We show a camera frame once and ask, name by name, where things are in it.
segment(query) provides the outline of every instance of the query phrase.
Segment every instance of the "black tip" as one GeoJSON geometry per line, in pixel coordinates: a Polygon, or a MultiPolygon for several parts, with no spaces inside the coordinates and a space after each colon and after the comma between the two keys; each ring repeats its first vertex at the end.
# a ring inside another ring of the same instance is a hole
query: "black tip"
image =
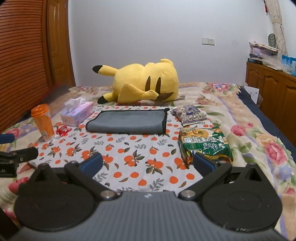
{"type": "Polygon", "coordinates": [[[93,71],[94,71],[95,73],[98,73],[99,70],[100,70],[102,67],[103,67],[102,65],[96,65],[96,66],[93,67],[93,71]]]}
{"type": "Polygon", "coordinates": [[[105,104],[108,101],[104,98],[104,96],[102,95],[99,99],[98,99],[98,104],[105,104]]]}

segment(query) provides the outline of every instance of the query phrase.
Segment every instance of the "tissue box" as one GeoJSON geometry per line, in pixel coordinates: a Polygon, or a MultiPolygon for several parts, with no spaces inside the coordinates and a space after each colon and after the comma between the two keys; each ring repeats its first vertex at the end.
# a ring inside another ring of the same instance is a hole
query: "tissue box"
{"type": "Polygon", "coordinates": [[[61,112],[63,124],[66,126],[78,126],[94,112],[93,106],[93,102],[86,102],[69,113],[67,113],[66,109],[63,109],[61,112]]]}

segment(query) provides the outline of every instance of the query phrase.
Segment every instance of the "beige curtain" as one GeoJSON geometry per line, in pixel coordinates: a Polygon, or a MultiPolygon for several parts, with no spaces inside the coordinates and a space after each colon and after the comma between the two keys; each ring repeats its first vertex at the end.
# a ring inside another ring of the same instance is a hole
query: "beige curtain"
{"type": "Polygon", "coordinates": [[[274,34],[276,36],[276,43],[278,45],[279,53],[278,55],[281,57],[282,55],[288,55],[286,49],[286,41],[284,34],[284,27],[281,18],[281,9],[279,7],[279,0],[265,0],[267,5],[267,9],[270,15],[270,19],[272,25],[274,27],[274,34]]]}

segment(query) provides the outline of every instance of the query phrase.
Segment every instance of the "pikachu plush toy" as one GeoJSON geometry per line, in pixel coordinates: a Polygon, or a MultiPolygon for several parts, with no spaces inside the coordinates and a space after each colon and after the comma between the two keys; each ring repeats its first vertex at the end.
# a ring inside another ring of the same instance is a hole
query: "pikachu plush toy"
{"type": "Polygon", "coordinates": [[[93,71],[114,76],[113,91],[101,96],[98,104],[107,102],[134,103],[138,100],[172,101],[178,97],[179,80],[172,61],[161,59],[159,63],[130,64],[115,69],[96,65],[93,71]]]}

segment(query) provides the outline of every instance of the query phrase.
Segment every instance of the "wall socket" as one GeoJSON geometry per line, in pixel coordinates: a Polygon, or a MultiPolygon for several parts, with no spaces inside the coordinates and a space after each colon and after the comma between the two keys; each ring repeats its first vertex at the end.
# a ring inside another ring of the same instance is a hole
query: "wall socket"
{"type": "Polygon", "coordinates": [[[202,44],[215,45],[215,39],[202,38],[202,44]]]}

